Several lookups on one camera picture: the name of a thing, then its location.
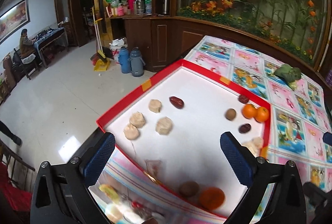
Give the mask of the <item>orange tangerine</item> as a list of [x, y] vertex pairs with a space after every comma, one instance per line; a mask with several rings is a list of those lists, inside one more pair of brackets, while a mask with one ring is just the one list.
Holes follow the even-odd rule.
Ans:
[[267, 108], [263, 107], [263, 106], [260, 106], [258, 109], [257, 109], [257, 113], [256, 113], [256, 116], [254, 117], [255, 120], [259, 123], [263, 123], [265, 122], [266, 120], [268, 120], [270, 117], [270, 112]]
[[219, 208], [224, 201], [225, 194], [217, 187], [209, 187], [199, 195], [199, 204], [209, 211]]
[[241, 113], [246, 119], [252, 119], [257, 115], [257, 108], [253, 104], [247, 103], [241, 109]]

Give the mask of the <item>dark red jujube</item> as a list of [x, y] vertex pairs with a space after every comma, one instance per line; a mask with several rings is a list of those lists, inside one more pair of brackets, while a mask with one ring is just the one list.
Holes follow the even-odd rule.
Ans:
[[182, 99], [175, 97], [175, 96], [171, 96], [169, 98], [169, 101], [171, 102], [171, 104], [177, 108], [177, 109], [182, 109], [184, 107], [184, 102]]
[[249, 123], [245, 123], [239, 127], [240, 133], [248, 133], [251, 130], [251, 125]]

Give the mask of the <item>brown round longan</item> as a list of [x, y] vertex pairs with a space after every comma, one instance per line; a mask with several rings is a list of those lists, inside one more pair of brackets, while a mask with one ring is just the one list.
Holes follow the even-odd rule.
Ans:
[[229, 121], [233, 121], [236, 118], [237, 112], [233, 108], [227, 109], [225, 112], [225, 118]]

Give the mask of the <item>beige yam chunk top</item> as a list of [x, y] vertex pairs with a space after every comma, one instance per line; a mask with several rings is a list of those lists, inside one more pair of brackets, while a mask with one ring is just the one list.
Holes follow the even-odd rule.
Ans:
[[158, 99], [151, 99], [149, 102], [149, 110], [154, 113], [159, 113], [162, 108], [162, 103]]

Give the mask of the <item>colourful fruit print tablecloth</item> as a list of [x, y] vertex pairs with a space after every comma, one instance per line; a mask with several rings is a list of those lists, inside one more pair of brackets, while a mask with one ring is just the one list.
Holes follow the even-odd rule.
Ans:
[[[331, 131], [329, 109], [322, 88], [307, 76], [293, 91], [274, 71], [281, 62], [245, 46], [205, 36], [184, 58], [244, 87], [271, 105], [270, 138], [259, 156], [271, 163], [296, 163], [302, 182], [331, 190], [331, 147], [322, 140]], [[117, 147], [96, 184], [92, 196], [116, 223], [141, 223], [149, 209], [162, 223], [222, 223], [199, 204], [199, 195], [173, 195], [152, 182]]]

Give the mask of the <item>green leafy vegetable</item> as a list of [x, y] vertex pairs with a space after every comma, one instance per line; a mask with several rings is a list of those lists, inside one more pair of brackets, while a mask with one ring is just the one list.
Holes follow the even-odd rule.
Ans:
[[297, 89], [297, 81], [302, 78], [301, 70], [288, 64], [278, 67], [274, 75], [282, 79], [293, 91]]

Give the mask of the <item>red white tray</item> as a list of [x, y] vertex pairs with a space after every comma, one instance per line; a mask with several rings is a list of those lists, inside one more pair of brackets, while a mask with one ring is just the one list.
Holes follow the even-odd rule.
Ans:
[[[138, 169], [173, 195], [186, 181], [195, 181], [201, 189], [221, 189], [225, 201], [213, 214], [227, 217], [246, 187], [239, 183], [221, 150], [221, 134], [229, 131], [240, 143], [261, 137], [267, 145], [270, 138], [270, 121], [259, 123], [242, 115], [240, 95], [246, 95], [256, 107], [271, 107], [268, 101], [231, 80], [181, 59], [122, 98], [99, 117], [97, 124], [115, 136], [116, 147]], [[184, 107], [175, 108], [169, 101], [171, 96], [182, 99]], [[159, 113], [149, 110], [151, 99], [161, 101]], [[233, 121], [225, 118], [229, 108], [237, 112]], [[136, 140], [128, 140], [123, 130], [136, 112], [144, 115], [146, 124], [138, 129], [140, 136]], [[155, 130], [157, 121], [163, 117], [173, 122], [168, 135]], [[239, 127], [245, 123], [251, 125], [251, 130], [240, 133]]]

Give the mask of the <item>yellow dustpan with broom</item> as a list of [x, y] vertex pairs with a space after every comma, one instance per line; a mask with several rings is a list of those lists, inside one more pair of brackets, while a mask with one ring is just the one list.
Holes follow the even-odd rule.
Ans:
[[95, 15], [95, 8], [92, 7], [92, 18], [93, 18], [93, 25], [95, 28], [96, 34], [96, 53], [92, 56], [92, 62], [94, 63], [93, 70], [95, 72], [104, 72], [107, 71], [110, 67], [110, 59], [106, 57], [103, 52], [103, 47], [101, 45], [101, 38], [99, 32], [99, 24], [98, 22], [102, 20], [102, 18], [97, 19]]

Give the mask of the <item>seated person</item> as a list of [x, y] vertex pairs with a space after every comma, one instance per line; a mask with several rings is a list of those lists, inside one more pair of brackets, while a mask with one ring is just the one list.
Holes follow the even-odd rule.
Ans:
[[21, 59], [25, 59], [32, 54], [36, 54], [34, 48], [35, 38], [32, 40], [28, 38], [28, 30], [24, 28], [21, 31], [20, 41], [19, 41], [19, 48], [20, 48], [20, 57]]

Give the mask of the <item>blue thermos jug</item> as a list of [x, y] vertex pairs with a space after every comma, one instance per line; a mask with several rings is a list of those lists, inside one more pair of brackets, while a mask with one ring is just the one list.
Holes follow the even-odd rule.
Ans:
[[120, 52], [118, 54], [118, 61], [120, 64], [121, 72], [124, 74], [128, 74], [131, 72], [131, 67], [129, 63], [129, 51], [126, 47], [121, 47]]

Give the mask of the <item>grey thermos jug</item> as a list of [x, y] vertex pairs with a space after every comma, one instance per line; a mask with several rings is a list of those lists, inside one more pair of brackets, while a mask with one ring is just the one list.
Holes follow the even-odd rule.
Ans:
[[133, 48], [130, 52], [129, 62], [131, 65], [132, 76], [140, 77], [144, 75], [145, 62], [138, 47]]

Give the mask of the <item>white bucket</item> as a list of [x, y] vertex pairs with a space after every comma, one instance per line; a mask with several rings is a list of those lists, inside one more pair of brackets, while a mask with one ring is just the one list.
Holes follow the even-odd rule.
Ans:
[[110, 50], [111, 50], [114, 61], [117, 64], [119, 64], [118, 56], [120, 53], [120, 49], [122, 47], [124, 47], [126, 49], [128, 48], [127, 39], [125, 37], [118, 38], [118, 39], [113, 40], [109, 45], [110, 45]]

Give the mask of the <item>wooden sideboard cabinet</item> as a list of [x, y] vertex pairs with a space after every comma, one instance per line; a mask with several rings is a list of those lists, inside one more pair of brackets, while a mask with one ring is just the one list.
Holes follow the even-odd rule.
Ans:
[[322, 75], [294, 53], [253, 34], [217, 23], [186, 17], [125, 15], [108, 19], [113, 38], [126, 37], [130, 49], [137, 47], [146, 60], [146, 69], [159, 71], [191, 50], [204, 36], [222, 38], [258, 50], [293, 67], [331, 89]]

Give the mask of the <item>pink bottle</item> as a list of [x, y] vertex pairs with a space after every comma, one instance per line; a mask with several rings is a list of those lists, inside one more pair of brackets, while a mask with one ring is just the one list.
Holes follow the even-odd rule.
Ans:
[[134, 6], [136, 0], [128, 0], [128, 10], [130, 10], [131, 14], [135, 14]]

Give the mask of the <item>steel thermos flask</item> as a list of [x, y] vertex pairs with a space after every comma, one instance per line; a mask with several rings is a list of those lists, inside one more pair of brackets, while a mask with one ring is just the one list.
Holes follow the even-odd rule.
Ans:
[[144, 14], [146, 12], [145, 0], [136, 0], [137, 14]]

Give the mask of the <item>framed wall painting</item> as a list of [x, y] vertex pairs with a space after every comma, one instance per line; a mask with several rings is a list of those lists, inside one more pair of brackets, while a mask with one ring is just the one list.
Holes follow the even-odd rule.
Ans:
[[30, 22], [28, 0], [21, 0], [1, 15], [1, 43]]

